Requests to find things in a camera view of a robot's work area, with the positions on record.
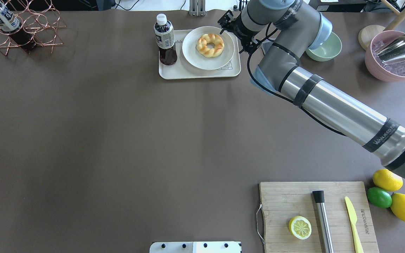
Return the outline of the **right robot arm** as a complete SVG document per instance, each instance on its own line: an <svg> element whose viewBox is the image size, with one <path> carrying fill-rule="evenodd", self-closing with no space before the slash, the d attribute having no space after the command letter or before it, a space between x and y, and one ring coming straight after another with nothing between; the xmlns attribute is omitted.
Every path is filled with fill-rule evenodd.
<svg viewBox="0 0 405 253"><path fill-rule="evenodd" d="M239 16L228 10L218 24L222 31L235 34L249 54L260 46L254 36L273 24L280 32L250 73L252 83L275 96L284 94L405 179L405 128L300 66L304 51L320 47L332 32L322 13L302 0L251 0Z"/></svg>

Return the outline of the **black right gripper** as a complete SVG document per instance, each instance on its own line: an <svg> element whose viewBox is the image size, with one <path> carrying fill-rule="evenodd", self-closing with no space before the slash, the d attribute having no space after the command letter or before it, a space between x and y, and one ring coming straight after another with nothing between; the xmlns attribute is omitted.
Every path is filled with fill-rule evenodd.
<svg viewBox="0 0 405 253"><path fill-rule="evenodd" d="M241 52L253 53L258 47L254 36L261 30L261 25L256 24L247 14L246 10L234 18L233 13L228 10L219 20L222 34L224 31L233 33L240 41L243 49Z"/></svg>

